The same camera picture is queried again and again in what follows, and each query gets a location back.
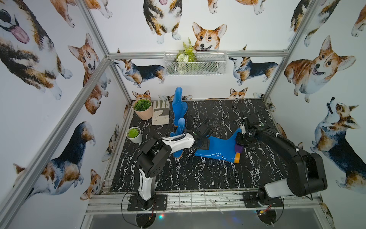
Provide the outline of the blue rubber boot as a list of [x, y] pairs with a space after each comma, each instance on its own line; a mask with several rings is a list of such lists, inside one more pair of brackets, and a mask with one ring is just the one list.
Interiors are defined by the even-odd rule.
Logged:
[[224, 160], [231, 163], [238, 164], [240, 161], [240, 155], [234, 150], [235, 138], [237, 133], [241, 130], [238, 128], [229, 139], [220, 139], [214, 136], [209, 137], [210, 147], [209, 150], [198, 149], [195, 152], [195, 156], [206, 157], [217, 160]]
[[172, 101], [173, 106], [173, 114], [174, 114], [174, 122], [173, 125], [178, 127], [178, 121], [180, 118], [183, 118], [188, 110], [188, 104], [183, 102], [183, 89], [181, 87], [177, 87], [174, 93], [174, 98]]
[[[171, 132], [170, 133], [170, 137], [174, 137], [174, 136], [177, 136], [177, 135], [181, 135], [183, 134], [185, 131], [185, 119], [184, 118], [180, 118], [178, 120], [178, 127], [176, 129], [175, 132]], [[177, 159], [181, 158], [182, 157], [182, 154], [183, 154], [183, 150], [179, 150], [175, 153], [173, 153], [173, 156]]]

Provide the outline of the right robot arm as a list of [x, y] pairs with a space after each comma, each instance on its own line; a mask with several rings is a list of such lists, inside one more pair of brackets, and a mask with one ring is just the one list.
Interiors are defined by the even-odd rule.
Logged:
[[239, 146], [247, 147], [255, 142], [265, 143], [279, 155], [288, 168], [286, 178], [267, 183], [258, 189], [258, 199], [304, 197], [327, 189], [324, 163], [319, 154], [308, 153], [297, 147], [267, 124], [251, 124], [247, 117], [242, 119], [240, 128], [241, 133], [236, 136]]

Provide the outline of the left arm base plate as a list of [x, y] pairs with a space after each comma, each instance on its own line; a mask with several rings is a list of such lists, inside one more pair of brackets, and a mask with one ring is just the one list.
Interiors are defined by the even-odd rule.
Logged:
[[144, 200], [139, 194], [131, 195], [128, 200], [128, 211], [166, 210], [167, 195], [155, 194], [151, 199]]

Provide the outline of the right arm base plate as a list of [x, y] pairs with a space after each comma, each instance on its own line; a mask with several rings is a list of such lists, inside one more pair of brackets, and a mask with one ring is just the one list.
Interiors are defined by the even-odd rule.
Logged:
[[281, 197], [271, 198], [262, 191], [244, 192], [242, 200], [248, 209], [284, 206]]

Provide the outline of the purple cloth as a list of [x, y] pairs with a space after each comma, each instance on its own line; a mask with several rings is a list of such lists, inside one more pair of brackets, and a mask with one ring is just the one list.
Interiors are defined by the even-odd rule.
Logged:
[[237, 154], [241, 154], [244, 150], [244, 146], [243, 145], [239, 145], [239, 144], [235, 144], [234, 146], [234, 150]]

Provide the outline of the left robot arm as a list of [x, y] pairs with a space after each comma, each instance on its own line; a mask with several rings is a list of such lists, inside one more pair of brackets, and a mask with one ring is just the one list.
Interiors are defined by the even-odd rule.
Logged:
[[134, 154], [135, 166], [140, 174], [137, 199], [143, 205], [152, 205], [155, 196], [155, 177], [163, 170], [169, 156], [183, 149], [209, 149], [212, 130], [205, 119], [193, 130], [184, 130], [173, 137], [151, 138]]

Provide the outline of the blue rubber boot back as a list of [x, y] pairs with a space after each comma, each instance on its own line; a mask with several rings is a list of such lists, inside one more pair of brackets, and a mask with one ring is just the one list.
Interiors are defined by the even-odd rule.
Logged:
[[195, 156], [206, 157], [217, 160], [224, 160], [231, 163], [238, 164], [240, 161], [240, 155], [234, 150], [235, 138], [237, 133], [241, 130], [238, 128], [229, 139], [220, 139], [214, 136], [209, 137], [210, 147], [209, 150], [198, 149], [195, 152]]

